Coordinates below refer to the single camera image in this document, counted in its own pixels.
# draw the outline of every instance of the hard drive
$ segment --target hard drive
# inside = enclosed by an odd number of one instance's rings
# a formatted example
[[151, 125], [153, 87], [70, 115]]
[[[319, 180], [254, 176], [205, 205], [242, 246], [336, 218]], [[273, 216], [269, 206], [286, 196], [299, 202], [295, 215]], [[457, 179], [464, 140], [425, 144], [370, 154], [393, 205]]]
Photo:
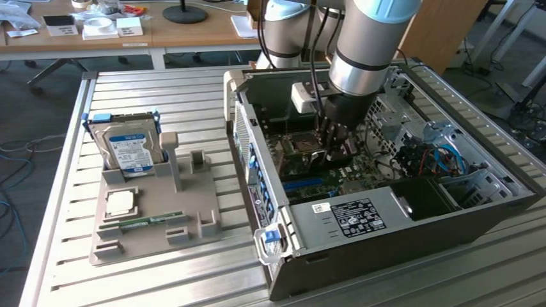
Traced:
[[159, 113], [85, 115], [85, 127], [99, 147], [106, 169], [121, 169], [126, 177], [153, 173], [165, 162], [161, 148]]

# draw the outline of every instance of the desk lamp base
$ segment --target desk lamp base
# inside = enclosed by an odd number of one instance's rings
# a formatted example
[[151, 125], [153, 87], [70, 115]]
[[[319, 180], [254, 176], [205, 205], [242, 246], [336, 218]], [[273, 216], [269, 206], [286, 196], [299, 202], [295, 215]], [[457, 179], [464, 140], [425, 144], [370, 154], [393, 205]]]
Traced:
[[186, 6], [186, 10], [182, 10], [182, 6], [177, 5], [163, 10], [163, 17], [178, 24], [195, 24], [207, 19], [209, 14], [194, 6]]

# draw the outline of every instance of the white box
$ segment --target white box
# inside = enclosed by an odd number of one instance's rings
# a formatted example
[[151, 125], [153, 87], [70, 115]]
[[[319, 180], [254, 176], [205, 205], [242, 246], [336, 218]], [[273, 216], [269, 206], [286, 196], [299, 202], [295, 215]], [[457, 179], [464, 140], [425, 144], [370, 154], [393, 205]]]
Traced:
[[98, 33], [87, 31], [86, 28], [82, 31], [82, 37], [85, 40], [105, 40], [107, 38], [119, 38], [117, 29], [113, 29], [110, 32]]
[[145, 35], [143, 26], [141, 25], [141, 18], [119, 18], [117, 20], [118, 34], [121, 36]]

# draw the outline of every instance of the chair wheel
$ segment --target chair wheel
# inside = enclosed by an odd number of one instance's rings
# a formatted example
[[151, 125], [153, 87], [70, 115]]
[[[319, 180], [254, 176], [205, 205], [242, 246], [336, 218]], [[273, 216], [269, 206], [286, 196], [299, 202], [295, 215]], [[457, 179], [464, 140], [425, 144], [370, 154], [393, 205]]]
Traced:
[[40, 96], [44, 93], [44, 89], [38, 86], [31, 86], [31, 93], [36, 96]]
[[129, 59], [125, 56], [119, 56], [118, 57], [118, 61], [123, 64], [123, 65], [129, 65]]
[[26, 60], [26, 67], [28, 67], [28, 68], [36, 68], [38, 67], [38, 65], [36, 65], [36, 62], [35, 61], [28, 61], [28, 60]]

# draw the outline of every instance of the gray carpet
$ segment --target gray carpet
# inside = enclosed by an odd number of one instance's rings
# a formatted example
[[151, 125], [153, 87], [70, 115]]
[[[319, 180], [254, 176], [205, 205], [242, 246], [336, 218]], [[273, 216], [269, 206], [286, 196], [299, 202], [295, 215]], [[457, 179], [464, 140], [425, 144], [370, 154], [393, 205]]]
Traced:
[[[469, 41], [477, 43], [484, 35], [490, 24], [490, 19], [478, 23], [469, 35]], [[494, 49], [498, 39], [504, 35], [502, 29], [496, 35], [496, 39], [488, 46], [485, 54]], [[544, 55], [546, 55], [546, 46], [544, 43], [521, 37], [516, 46], [506, 55], [502, 64], [505, 71], [494, 70], [488, 76], [492, 81], [502, 81], [510, 83], [520, 91], [525, 91], [520, 87], [520, 83], [533, 70]], [[203, 63], [194, 63], [191, 54], [182, 56], [181, 54], [171, 56], [171, 64], [167, 68], [175, 67], [195, 67], [195, 66], [217, 66], [239, 64], [235, 59], [234, 52], [210, 52], [202, 54]], [[255, 60], [258, 53], [254, 51], [242, 52], [246, 61]], [[121, 71], [121, 70], [143, 70], [153, 69], [150, 57], [130, 56], [129, 65], [118, 62], [117, 57], [101, 59], [83, 59], [82, 63], [90, 70], [95, 71]], [[36, 61], [39, 68], [44, 68], [51, 61]], [[0, 69], [7, 65], [7, 62], [0, 63]], [[47, 135], [60, 134], [66, 132], [73, 106], [79, 88], [79, 70], [67, 65], [54, 73], [43, 82], [39, 83], [44, 89], [44, 95], [34, 96], [27, 90], [26, 82], [39, 72], [38, 69], [27, 68], [22, 61], [14, 61], [10, 69], [0, 73], [0, 143], [10, 140], [31, 140]], [[452, 85], [464, 93], [469, 94], [480, 90], [488, 84], [476, 77], [469, 76], [461, 70], [449, 70], [445, 73], [445, 78]], [[545, 100], [546, 89], [541, 91], [540, 99], [536, 101], [541, 104]], [[497, 94], [496, 88], [480, 92], [473, 95], [472, 101], [486, 110], [494, 111], [501, 106], [509, 104], [509, 100]], [[62, 140], [58, 139], [47, 146], [58, 146]], [[542, 155], [541, 146], [530, 146], [540, 156]], [[27, 157], [28, 153], [22, 152], [14, 157]], [[10, 189], [8, 196], [12, 204], [19, 209], [20, 217], [26, 227], [26, 233], [30, 243], [30, 252], [23, 257], [23, 261], [18, 264], [19, 271], [0, 276], [0, 306], [16, 306], [20, 299], [20, 291], [26, 281], [26, 266], [30, 265], [32, 257], [32, 248], [35, 246], [39, 228], [42, 224], [42, 216], [48, 200], [51, 184], [58, 167], [60, 152], [36, 153], [34, 157], [35, 170], [28, 179]], [[6, 161], [0, 159], [0, 178], [4, 178], [20, 162]], [[0, 233], [8, 224], [10, 219], [0, 219]], [[20, 234], [14, 227], [8, 235], [0, 240], [0, 267], [8, 267], [18, 260], [22, 251]]]

